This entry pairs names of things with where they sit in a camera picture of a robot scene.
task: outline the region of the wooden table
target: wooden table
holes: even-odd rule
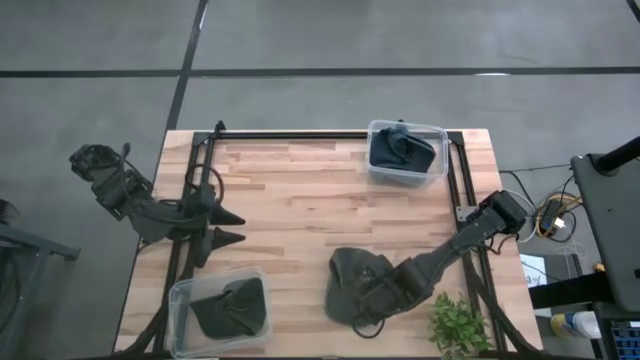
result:
[[[481,200],[502,188],[491,140],[484,129],[462,133],[476,197]],[[168,132],[156,197],[180,198],[192,135],[193,131]],[[247,220],[246,225],[227,230],[247,239],[214,251],[195,276],[261,267],[268,277],[274,323],[273,336],[264,346],[226,355],[440,354],[427,340],[428,314],[443,291],[466,296],[461,261],[446,270],[430,299],[388,319],[374,340],[359,338],[324,313],[328,261],[336,248],[364,248],[397,264],[430,251],[456,231],[446,178],[421,190],[370,184],[365,150],[363,140],[216,141],[213,165],[225,182],[223,205]],[[457,161],[454,168],[459,171]],[[457,176],[458,188],[464,189],[461,178]],[[137,257],[116,349],[131,344],[159,307],[170,248],[164,240]],[[490,264],[500,305],[525,338],[541,348],[516,244],[505,243],[501,256],[490,256]]]

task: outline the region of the folded fabric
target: folded fabric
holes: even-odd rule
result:
[[[211,339],[255,336],[267,316],[259,278],[229,283],[222,294],[193,301],[190,306],[202,332]]]
[[[382,129],[371,139],[369,163],[373,166],[426,173],[436,157],[433,147],[404,127]]]

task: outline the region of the wire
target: wire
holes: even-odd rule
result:
[[[522,192],[524,193],[524,195],[527,197],[527,200],[529,200],[529,203],[531,203],[533,205],[533,203],[535,201],[533,201],[533,199],[531,198],[531,196],[527,192],[527,189],[525,189],[524,184],[522,184],[522,181],[520,181],[520,178],[518,177],[518,175],[515,174],[515,172],[513,172],[511,170],[500,170],[499,173],[501,173],[501,174],[509,174],[509,175],[513,176],[516,179],[516,181],[518,182],[518,184],[520,185],[520,188],[522,189]]]
[[[220,176],[220,173],[216,171],[216,169],[212,168],[211,166],[205,165],[205,164],[193,165],[192,167],[188,168],[187,172],[184,174],[184,182],[190,188],[192,189],[196,188],[196,186],[189,180],[189,178],[191,177],[191,174],[193,173],[193,171],[197,168],[203,168],[203,169],[209,170],[218,179],[218,185],[220,186],[220,195],[218,195],[218,204],[222,203],[222,200],[224,200],[224,182],[222,181],[222,176]]]
[[[138,248],[138,250],[136,251],[136,255],[140,254],[140,252],[142,251],[142,249],[146,248],[147,246],[151,245],[151,243],[146,243],[146,244],[142,244],[142,246],[140,246]]]
[[[555,168],[570,167],[570,166],[571,166],[571,164],[558,164],[558,165],[538,166],[538,167],[532,167],[532,168],[526,168],[526,169],[511,169],[511,170],[502,170],[502,171],[524,172],[524,171],[555,169]]]
[[[533,215],[531,215],[531,216],[532,216],[532,217],[533,217],[533,216],[535,216],[535,214],[536,214],[536,207],[535,207],[535,205],[533,205],[533,202],[531,202],[531,201],[527,200],[524,196],[522,196],[521,194],[519,194],[519,193],[517,193],[517,192],[515,192],[515,191],[513,191],[513,190],[509,190],[509,189],[504,189],[504,190],[505,190],[505,191],[507,191],[508,193],[513,194],[513,195],[516,195],[517,197],[519,197],[519,198],[521,198],[522,200],[524,200],[524,202],[525,202],[525,203],[527,203],[527,205],[529,205],[529,207],[531,208],[531,211],[533,211]],[[516,241],[519,241],[521,244],[524,244],[524,243],[526,243],[527,241],[529,241],[529,240],[533,239],[533,236],[534,236],[535,234],[536,234],[536,230],[535,230],[535,228],[534,228],[534,229],[531,231],[531,234],[529,234],[529,236],[527,236],[527,238],[526,238],[526,239],[524,239],[524,240],[522,240],[522,241],[519,241],[520,236],[518,236],[518,238],[516,239]]]
[[[18,262],[16,261],[13,254],[9,255],[9,262],[11,262],[11,267],[13,268],[13,279],[14,279],[13,282],[16,284],[16,296],[15,296],[15,301],[13,303],[13,306],[9,311],[9,315],[7,315],[7,318],[4,320],[2,325],[0,325],[0,334],[2,334],[2,332],[7,327],[7,325],[9,325],[9,322],[13,318],[13,313],[16,311],[16,308],[18,307],[18,303],[20,302],[21,290],[20,290],[20,276],[18,276]]]
[[[540,229],[540,221],[542,220],[542,216],[540,216],[540,213],[541,213],[544,209],[546,209],[546,208],[549,206],[548,204],[549,204],[549,202],[550,202],[551,200],[558,199],[558,198],[560,198],[560,199],[561,199],[561,198],[562,198],[562,196],[563,196],[563,195],[561,195],[561,196],[555,196],[555,195],[554,195],[554,196],[550,196],[550,197],[548,197],[548,198],[544,201],[543,205],[542,205],[542,206],[540,206],[540,207],[538,208],[538,210],[536,211],[536,213],[534,214],[534,215],[535,215],[535,216],[534,216],[534,229],[535,229],[536,233],[538,234],[538,236],[540,236],[540,237],[542,237],[542,238],[547,238],[547,239],[549,238],[549,236],[550,236],[550,232],[551,232],[551,228],[552,228],[552,227],[549,227],[549,229],[547,229],[547,231],[545,231],[544,233],[542,233],[542,231],[540,231],[540,230],[541,230],[541,229]],[[558,209],[558,211],[553,215],[553,220],[551,221],[552,223],[553,223],[553,222],[555,222],[555,220],[556,220],[558,217],[561,217],[562,215],[564,215],[564,214],[566,214],[566,213],[570,213],[570,210],[565,210],[565,208],[566,208],[568,205],[573,204],[574,202],[581,202],[581,201],[582,201],[582,199],[581,199],[580,197],[574,197],[573,195],[569,195],[569,196],[570,196],[570,198],[573,198],[573,200],[572,200],[572,201],[570,201],[570,202],[568,202],[568,203],[566,203],[566,204],[564,204],[562,207],[560,207],[560,208]],[[580,205],[574,206],[573,208],[571,208],[571,210],[573,210],[573,209],[577,208],[578,206],[580,206]],[[575,224],[575,223],[577,222],[577,220],[576,220],[576,218],[575,218],[575,215],[573,215],[573,219],[574,219],[574,224]]]
[[[493,248],[493,239],[494,237],[491,237],[491,242],[489,243],[489,246],[486,247],[486,249],[488,251],[491,251],[492,253],[496,254],[496,255],[502,255],[502,245],[507,242],[507,240],[511,240],[513,238],[516,239],[516,242],[518,241],[518,239],[520,238],[520,235],[518,234],[513,234],[513,235],[509,235],[507,237],[505,237],[504,239],[502,239],[502,241],[500,241],[500,244],[498,245],[498,249],[494,249]]]
[[[567,213],[567,214],[568,214],[568,215],[571,215],[571,217],[573,218],[573,222],[572,222],[572,224],[571,224],[571,232],[569,232],[569,235],[567,235],[567,237],[566,237],[565,239],[556,239],[556,238],[554,238],[553,236],[548,235],[548,236],[547,236],[547,239],[549,239],[549,240],[551,240],[551,241],[555,241],[555,242],[557,242],[557,243],[561,243],[561,244],[562,244],[562,243],[566,243],[566,242],[568,242],[569,240],[571,240],[571,238],[573,237],[573,234],[576,232],[576,227],[577,227],[577,225],[578,225],[578,220],[576,219],[576,216],[575,216],[572,212]]]
[[[567,181],[564,183],[564,186],[562,187],[562,195],[560,195],[560,202],[562,202],[562,198],[564,197],[564,192],[567,190],[567,185],[569,185],[569,181],[571,181],[573,179],[573,175],[571,175]]]
[[[515,195],[515,196],[519,197],[520,199],[524,200],[524,202],[525,202],[527,205],[529,205],[529,207],[531,208],[531,211],[533,211],[533,212],[535,212],[535,211],[536,211],[536,207],[533,205],[533,201],[529,201],[527,198],[525,198],[524,196],[522,196],[522,194],[517,193],[517,192],[515,192],[515,191],[513,191],[513,190],[509,190],[509,189],[504,189],[504,191],[506,191],[506,192],[508,192],[508,193],[510,193],[510,194],[513,194],[513,195]]]
[[[356,335],[360,336],[363,339],[373,339],[378,335],[380,335],[380,333],[382,332],[382,329],[384,329],[384,324],[386,323],[386,319],[380,320],[379,322],[380,326],[378,326],[378,329],[373,334],[367,335],[360,332],[360,330],[358,330],[358,327],[356,326],[356,321],[362,316],[364,316],[364,313],[359,314],[358,316],[355,317],[355,319],[353,319],[353,321],[351,321],[351,328],[353,329],[353,332],[355,332]]]

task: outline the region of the potted plant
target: potted plant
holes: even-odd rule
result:
[[[453,301],[445,292],[436,298],[429,340],[436,343],[443,359],[465,359],[490,347],[486,326],[482,314],[474,314],[462,297]]]

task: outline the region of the concrete floor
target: concrete floor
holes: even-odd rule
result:
[[[179,69],[196,6],[3,0],[0,71]],[[193,67],[632,66],[638,34],[623,0],[216,0]],[[174,78],[0,78],[0,198],[23,214],[17,226],[83,249],[75,264],[52,261],[23,358],[110,352],[137,237],[95,203],[67,158],[85,143],[129,141],[131,161],[153,177],[175,88]],[[637,136],[637,94],[640,75],[192,79],[177,127],[363,128],[402,118],[489,128],[500,167],[523,168]],[[568,176],[521,174],[534,199]],[[588,271],[598,253],[578,217]],[[557,247],[534,239],[521,250],[561,254]],[[589,355],[588,345],[545,344]]]

